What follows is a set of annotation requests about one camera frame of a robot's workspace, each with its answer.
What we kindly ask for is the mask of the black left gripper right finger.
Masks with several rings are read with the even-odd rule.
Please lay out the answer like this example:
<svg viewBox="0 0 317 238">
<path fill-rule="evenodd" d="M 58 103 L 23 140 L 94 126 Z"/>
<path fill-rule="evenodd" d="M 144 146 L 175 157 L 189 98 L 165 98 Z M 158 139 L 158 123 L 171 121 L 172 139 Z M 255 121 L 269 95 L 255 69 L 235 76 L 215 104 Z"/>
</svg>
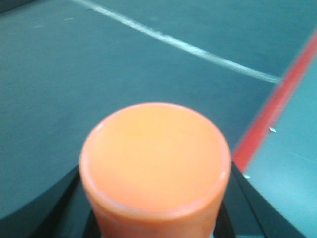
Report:
<svg viewBox="0 0 317 238">
<path fill-rule="evenodd" d="M 247 181 L 234 162 L 213 238 L 303 238 Z"/>
</svg>

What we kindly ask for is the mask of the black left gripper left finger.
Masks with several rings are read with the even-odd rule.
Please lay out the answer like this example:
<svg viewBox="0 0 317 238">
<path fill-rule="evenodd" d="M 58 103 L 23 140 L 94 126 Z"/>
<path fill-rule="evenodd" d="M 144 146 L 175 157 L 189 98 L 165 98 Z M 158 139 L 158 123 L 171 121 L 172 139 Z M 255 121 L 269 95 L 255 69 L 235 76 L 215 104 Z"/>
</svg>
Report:
<svg viewBox="0 0 317 238">
<path fill-rule="evenodd" d="M 0 220 L 2 238 L 100 238 L 94 213 L 73 168 L 52 187 Z"/>
</svg>

